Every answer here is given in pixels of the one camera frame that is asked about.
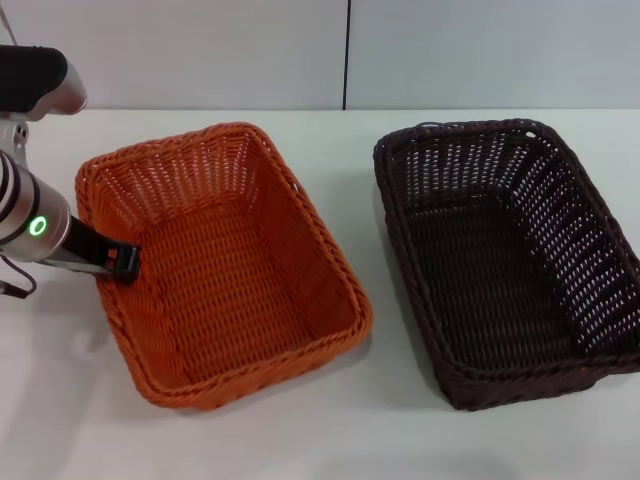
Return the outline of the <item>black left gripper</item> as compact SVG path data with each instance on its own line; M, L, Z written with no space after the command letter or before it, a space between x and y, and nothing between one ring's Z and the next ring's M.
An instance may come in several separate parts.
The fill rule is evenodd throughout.
M60 253L42 259L40 263L79 273L111 274L119 282L131 285L140 271L140 247L116 242L71 217Z

